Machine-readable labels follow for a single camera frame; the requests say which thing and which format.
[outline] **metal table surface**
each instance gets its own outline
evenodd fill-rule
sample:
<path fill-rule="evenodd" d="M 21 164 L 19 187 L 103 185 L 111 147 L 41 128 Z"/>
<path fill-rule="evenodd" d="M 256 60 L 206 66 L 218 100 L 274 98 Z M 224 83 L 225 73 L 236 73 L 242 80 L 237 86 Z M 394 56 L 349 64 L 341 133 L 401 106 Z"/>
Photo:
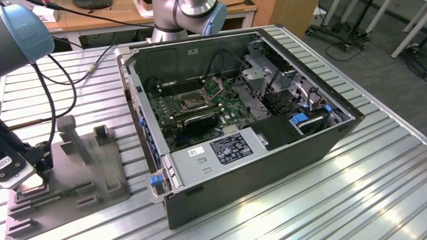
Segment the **metal table surface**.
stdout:
<path fill-rule="evenodd" d="M 71 114 L 78 134 L 101 124 L 113 128 L 130 198 L 34 239 L 400 240 L 427 237 L 427 138 L 285 29 L 273 25 L 264 29 L 365 114 L 353 133 L 318 162 L 169 230 L 164 207 L 149 200 L 147 166 L 109 52 L 89 80 L 77 85 Z M 54 54 L 71 79 L 82 76 L 102 49 Z M 38 66 L 46 76 L 66 81 L 47 58 L 39 59 Z M 46 98 L 29 66 L 11 72 L 1 83 L 0 117 L 6 124 L 49 116 Z M 71 101 L 69 87 L 47 84 L 55 108 L 66 109 Z M 15 133 L 34 144 L 47 138 L 49 127 L 45 123 Z M 3 231 L 6 207 L 1 204 Z"/>

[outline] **green circuit board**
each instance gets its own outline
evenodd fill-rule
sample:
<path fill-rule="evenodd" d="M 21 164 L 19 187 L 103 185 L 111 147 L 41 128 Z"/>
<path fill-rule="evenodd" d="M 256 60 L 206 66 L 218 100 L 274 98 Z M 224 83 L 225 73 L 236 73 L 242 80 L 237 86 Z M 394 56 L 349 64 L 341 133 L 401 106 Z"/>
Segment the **green circuit board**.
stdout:
<path fill-rule="evenodd" d="M 177 91 L 173 89 L 172 91 L 173 94 L 169 96 L 161 96 L 157 91 L 147 93 L 149 104 L 170 152 L 222 136 L 224 127 L 234 125 L 241 129 L 254 122 L 236 95 L 232 79 L 220 80 L 212 77 L 198 89 L 181 93 L 174 93 Z M 218 113 L 216 127 L 201 134 L 182 134 L 182 122 L 210 113 Z"/>

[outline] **white sticker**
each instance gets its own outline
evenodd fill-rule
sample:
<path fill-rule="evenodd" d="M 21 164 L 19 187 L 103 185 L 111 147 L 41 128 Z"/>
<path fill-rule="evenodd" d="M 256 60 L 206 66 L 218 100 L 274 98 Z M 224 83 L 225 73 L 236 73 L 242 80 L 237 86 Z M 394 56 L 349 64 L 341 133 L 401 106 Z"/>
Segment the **white sticker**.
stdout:
<path fill-rule="evenodd" d="M 50 33 L 53 33 L 53 32 L 63 31 L 63 29 L 62 29 L 62 28 L 49 28 L 47 31 L 49 31 Z"/>
<path fill-rule="evenodd" d="M 188 55 L 194 55 L 197 53 L 198 53 L 198 49 L 197 48 L 188 50 Z"/>
<path fill-rule="evenodd" d="M 189 157 L 202 154 L 204 152 L 205 151 L 202 150 L 201 146 L 188 150 Z"/>
<path fill-rule="evenodd" d="M 9 165 L 11 163 L 11 158 L 9 158 L 7 156 L 5 156 L 1 160 L 0 160 L 0 170 L 3 169 L 6 167 L 6 165 Z"/>

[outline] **gray carpet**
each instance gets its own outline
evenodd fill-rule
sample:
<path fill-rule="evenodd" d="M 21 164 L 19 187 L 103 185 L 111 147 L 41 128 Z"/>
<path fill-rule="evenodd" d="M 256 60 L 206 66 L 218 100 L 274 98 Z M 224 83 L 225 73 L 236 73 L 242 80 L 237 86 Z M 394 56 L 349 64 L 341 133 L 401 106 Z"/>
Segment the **gray carpet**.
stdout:
<path fill-rule="evenodd" d="M 334 14 L 342 11 L 346 1 L 341 0 Z M 332 0 L 320 0 L 318 5 L 329 8 Z M 358 2 L 348 21 L 354 22 L 362 8 Z M 365 29 L 377 10 L 369 8 L 361 29 Z M 400 115 L 400 117 L 427 135 L 427 82 L 418 79 L 406 68 L 401 57 L 392 59 L 389 55 L 406 36 L 401 32 L 405 24 L 388 15 L 382 15 L 372 33 L 370 43 L 365 50 L 349 61 L 340 62 L 325 55 L 325 48 L 338 40 L 321 33 L 305 36 L 302 41 L 312 49 L 329 60 L 329 62 L 346 74 L 346 76 Z M 413 41 L 418 42 L 427 34 L 418 33 Z M 330 56 L 337 59 L 348 59 L 360 51 L 350 49 L 342 52 L 337 47 L 328 50 Z M 420 58 L 420 62 L 427 66 L 427 57 Z"/>

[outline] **power supply label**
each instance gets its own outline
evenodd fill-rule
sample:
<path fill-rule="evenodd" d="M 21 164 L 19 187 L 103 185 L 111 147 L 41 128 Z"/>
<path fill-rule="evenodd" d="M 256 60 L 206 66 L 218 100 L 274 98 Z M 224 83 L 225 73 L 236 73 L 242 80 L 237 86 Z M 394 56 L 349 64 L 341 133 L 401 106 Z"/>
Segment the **power supply label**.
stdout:
<path fill-rule="evenodd" d="M 233 161 L 250 155 L 253 152 L 240 133 L 209 143 L 221 164 L 229 164 Z"/>

